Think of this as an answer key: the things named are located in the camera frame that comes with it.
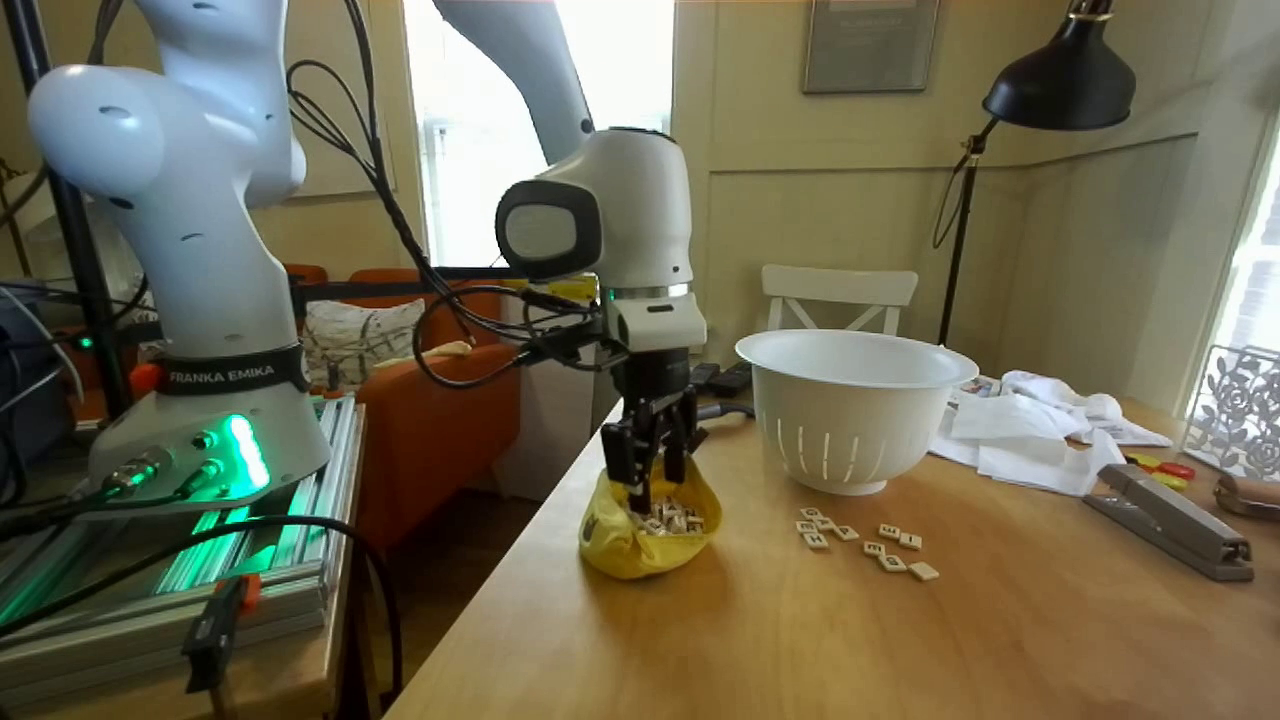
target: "wooden tabletop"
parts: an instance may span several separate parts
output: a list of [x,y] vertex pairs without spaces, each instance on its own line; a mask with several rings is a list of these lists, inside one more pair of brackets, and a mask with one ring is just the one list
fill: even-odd
[[[697,450],[724,523],[672,577],[621,583],[577,537],[598,445],[566,467],[390,716],[1276,716],[1280,523],[1235,523],[1251,583],[1213,583],[1081,498],[924,461],[873,498],[765,463],[752,423]],[[812,550],[795,510],[924,537],[938,581],[855,543]]]

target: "white cloth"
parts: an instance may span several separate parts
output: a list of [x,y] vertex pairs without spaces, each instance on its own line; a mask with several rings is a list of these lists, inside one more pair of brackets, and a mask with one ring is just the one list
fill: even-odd
[[1004,371],[958,386],[928,450],[973,463],[1004,483],[1082,497],[1102,463],[1125,463],[1121,445],[1169,445],[1125,421],[1102,393],[1076,395],[1062,379]]

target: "white bowl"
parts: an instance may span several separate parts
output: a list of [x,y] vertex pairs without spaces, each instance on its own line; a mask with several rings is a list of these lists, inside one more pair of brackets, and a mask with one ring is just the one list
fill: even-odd
[[878,330],[777,328],[734,345],[752,365],[756,421],[784,474],[873,497],[915,467],[948,395],[976,379],[953,349]]

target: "white chair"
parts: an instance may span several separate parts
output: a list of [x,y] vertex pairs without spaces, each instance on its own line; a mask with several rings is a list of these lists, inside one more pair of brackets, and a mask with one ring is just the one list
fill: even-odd
[[913,302],[918,275],[915,270],[847,270],[847,267],[759,267],[769,294],[769,328],[784,328],[789,316],[805,328],[817,328],[805,302],[851,302],[860,316],[847,328],[873,328],[897,336],[899,313]]

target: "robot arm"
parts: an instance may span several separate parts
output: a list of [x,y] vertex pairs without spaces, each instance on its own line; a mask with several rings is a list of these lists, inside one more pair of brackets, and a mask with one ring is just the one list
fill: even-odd
[[28,103],[45,159],[107,201],[165,328],[158,393],[95,436],[88,474],[137,467],[151,478],[128,498],[234,505],[328,457],[301,393],[287,275],[248,215],[305,181],[283,96],[287,0],[137,4],[165,76],[56,67]]
[[604,353],[622,414],[604,423],[606,474],[647,510],[652,463],[682,478],[697,445],[693,361],[709,325],[693,294],[687,169],[672,134],[593,129],[556,4],[435,0],[525,92],[553,159],[495,206],[502,261],[530,281],[595,270]]

